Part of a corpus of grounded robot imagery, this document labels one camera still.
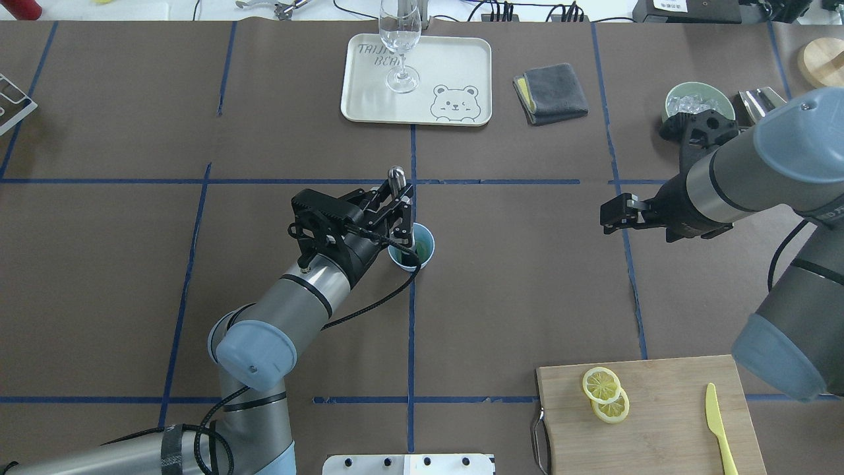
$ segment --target red object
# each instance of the red object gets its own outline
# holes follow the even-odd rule
[[[16,19],[38,19],[41,16],[41,5],[35,0],[0,0],[0,5]]]

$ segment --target bear drawing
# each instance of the bear drawing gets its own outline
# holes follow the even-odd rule
[[[463,89],[448,89],[445,85],[434,88],[434,103],[430,113],[437,122],[474,122],[480,115],[478,88],[468,85]]]

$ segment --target lemon slice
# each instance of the lemon slice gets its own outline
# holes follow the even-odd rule
[[[603,366],[596,366],[583,375],[583,392],[598,404],[609,404],[619,398],[619,377]]]
[[[617,424],[627,419],[630,412],[630,401],[627,400],[627,393],[621,390],[621,395],[609,404],[598,404],[592,401],[592,412],[605,423]]]

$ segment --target white label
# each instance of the white label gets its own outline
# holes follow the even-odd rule
[[[686,6],[686,0],[653,0],[653,7],[666,10],[669,12],[681,12],[687,14],[689,8]]]

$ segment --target metal handle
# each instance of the metal handle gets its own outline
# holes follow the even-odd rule
[[[542,423],[542,427],[545,430],[545,448],[548,453],[547,471],[542,466],[542,460],[539,457],[539,433],[537,429],[539,427],[540,422]],[[539,467],[539,470],[541,470],[544,475],[548,475],[548,472],[551,471],[551,444],[548,441],[548,428],[545,427],[545,408],[542,406],[539,406],[539,412],[537,413],[536,418],[533,420],[533,429],[531,430],[531,442],[533,442],[533,459],[536,461],[536,465]]]

